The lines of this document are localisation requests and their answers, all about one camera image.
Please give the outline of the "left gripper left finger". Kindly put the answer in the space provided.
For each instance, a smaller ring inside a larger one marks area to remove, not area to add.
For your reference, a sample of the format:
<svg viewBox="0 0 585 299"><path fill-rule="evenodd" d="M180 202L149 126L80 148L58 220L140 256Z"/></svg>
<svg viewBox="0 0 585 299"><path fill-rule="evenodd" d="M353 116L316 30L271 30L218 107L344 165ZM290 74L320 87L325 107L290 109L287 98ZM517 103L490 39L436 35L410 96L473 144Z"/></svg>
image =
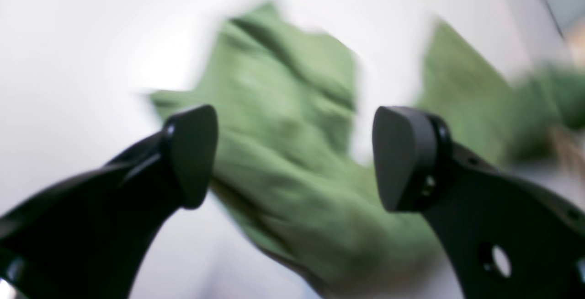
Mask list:
<svg viewBox="0 0 585 299"><path fill-rule="evenodd" d="M215 108L193 107L23 201L1 217L1 280L27 299L127 299L159 229L202 205L217 145Z"/></svg>

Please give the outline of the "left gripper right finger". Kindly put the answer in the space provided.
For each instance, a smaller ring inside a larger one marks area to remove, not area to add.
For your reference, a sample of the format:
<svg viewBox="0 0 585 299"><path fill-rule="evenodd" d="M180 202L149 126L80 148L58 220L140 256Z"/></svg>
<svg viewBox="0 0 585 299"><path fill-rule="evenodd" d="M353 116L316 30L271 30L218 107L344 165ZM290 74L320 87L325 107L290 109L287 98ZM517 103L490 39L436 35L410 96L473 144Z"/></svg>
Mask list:
<svg viewBox="0 0 585 299"><path fill-rule="evenodd" d="M420 110L379 107L372 147L384 208L424 217L465 298L584 297L584 212L576 205L497 171Z"/></svg>

